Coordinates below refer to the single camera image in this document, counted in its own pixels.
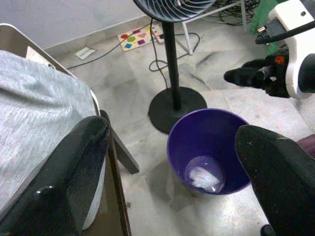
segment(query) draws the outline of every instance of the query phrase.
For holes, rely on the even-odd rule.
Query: colorful foam puzzle mat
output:
[[[150,26],[146,26],[143,29],[134,29],[126,33],[121,33],[118,34],[117,37],[119,42],[121,42],[123,51],[126,52],[151,43]]]

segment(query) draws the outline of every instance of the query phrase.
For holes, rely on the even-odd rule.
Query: purple object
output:
[[[178,178],[206,194],[230,194],[249,185],[250,179],[235,152],[235,134],[248,124],[236,114],[221,109],[202,109],[182,117],[168,137],[167,154]],[[192,185],[189,172],[201,167],[219,180],[218,191]]]

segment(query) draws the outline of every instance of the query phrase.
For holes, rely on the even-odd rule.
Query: black round fan base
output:
[[[158,93],[149,108],[149,118],[152,125],[159,131],[169,134],[174,124],[184,115],[203,108],[207,103],[203,97],[193,89],[180,87],[182,108],[173,108],[172,90],[166,89]]]

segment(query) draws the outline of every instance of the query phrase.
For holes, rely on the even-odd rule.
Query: marble floor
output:
[[[176,33],[182,33],[176,25]],[[254,37],[242,27],[198,20],[188,24],[201,41],[193,56],[180,59],[180,83],[200,92],[209,108],[232,111],[250,124],[277,131],[299,140],[313,133],[315,98],[305,101],[274,98],[262,90],[240,88],[223,80],[225,71],[266,56]],[[183,36],[177,39],[185,44]],[[117,38],[93,45],[97,52],[86,60],[107,52]],[[191,43],[196,38],[191,36]],[[178,55],[185,51],[177,47]],[[165,59],[163,45],[157,45],[159,59]],[[65,67],[81,63],[73,54],[57,58]],[[167,163],[167,135],[155,130],[148,118],[152,98],[165,88],[158,72],[148,66],[154,60],[151,44],[123,52],[119,47],[93,63],[71,70],[85,81],[106,110],[114,129],[134,156],[140,173],[130,175],[121,167],[134,236],[259,236],[267,219],[252,187],[226,196],[196,197],[183,187]]]

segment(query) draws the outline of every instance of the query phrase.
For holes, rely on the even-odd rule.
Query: white wall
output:
[[[44,49],[142,15],[132,0],[0,0],[0,23]]]

